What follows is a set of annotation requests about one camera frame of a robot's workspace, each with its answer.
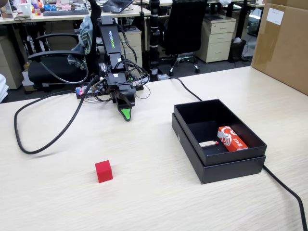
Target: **black box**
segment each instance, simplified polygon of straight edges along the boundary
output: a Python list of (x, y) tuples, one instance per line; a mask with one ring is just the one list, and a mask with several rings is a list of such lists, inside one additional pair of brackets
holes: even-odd
[[(217, 137), (218, 128), (230, 126), (248, 149), (228, 152)], [(174, 106), (172, 127), (201, 183), (261, 172), (266, 144), (220, 100)], [(218, 141), (201, 148), (200, 142)]]

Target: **chair base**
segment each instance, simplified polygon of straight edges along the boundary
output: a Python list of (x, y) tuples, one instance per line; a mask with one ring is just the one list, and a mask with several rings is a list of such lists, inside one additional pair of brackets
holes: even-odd
[(195, 72), (196, 73), (200, 73), (200, 69), (198, 68), (198, 60), (195, 56), (193, 55), (186, 55), (186, 56), (182, 56), (180, 57), (179, 54), (175, 55), (175, 57), (171, 57), (171, 58), (161, 58), (161, 60), (173, 60), (171, 66), (170, 66), (170, 70), (169, 70), (169, 76), (173, 76), (173, 68), (175, 66), (178, 66), (179, 63), (181, 62), (186, 62), (186, 63), (189, 63), (189, 64), (193, 64), (194, 67), (195, 67)]

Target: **towel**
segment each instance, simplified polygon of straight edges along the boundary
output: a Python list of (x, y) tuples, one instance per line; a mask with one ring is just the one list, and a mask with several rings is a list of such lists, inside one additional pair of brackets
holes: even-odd
[(0, 74), (0, 102), (8, 95), (7, 90), (8, 86), (5, 85), (6, 79), (3, 75)]
[[(92, 46), (92, 37), (93, 37), (93, 24), (91, 22), (90, 16), (86, 16), (83, 19), (82, 24), (80, 25), (80, 34), (78, 36), (79, 43), (75, 46), (72, 51), (80, 51), (85, 55), (89, 54)], [(75, 58), (71, 54), (67, 58), (70, 65), (75, 65), (76, 67), (83, 70), (85, 68), (82, 60)]]

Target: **keyboard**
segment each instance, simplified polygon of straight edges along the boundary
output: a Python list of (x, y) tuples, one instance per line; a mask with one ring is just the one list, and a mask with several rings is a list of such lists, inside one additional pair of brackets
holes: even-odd
[(126, 7), (127, 6), (127, 2), (126, 1), (107, 1), (104, 3), (104, 6), (115, 6), (115, 7)]
[(88, 10), (75, 10), (75, 11), (45, 11), (43, 16), (63, 16), (63, 15), (82, 15), (89, 14)]
[(217, 15), (209, 15), (209, 16), (205, 16), (205, 19), (207, 19), (208, 21), (213, 21), (213, 20), (221, 20), (223, 18)]

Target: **trash bin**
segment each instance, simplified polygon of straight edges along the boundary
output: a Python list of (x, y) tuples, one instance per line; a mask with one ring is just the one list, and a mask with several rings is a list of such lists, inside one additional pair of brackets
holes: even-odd
[(241, 43), (234, 43), (234, 39), (232, 39), (228, 61), (229, 62), (240, 61), (242, 58), (245, 45), (246, 41), (243, 39)]

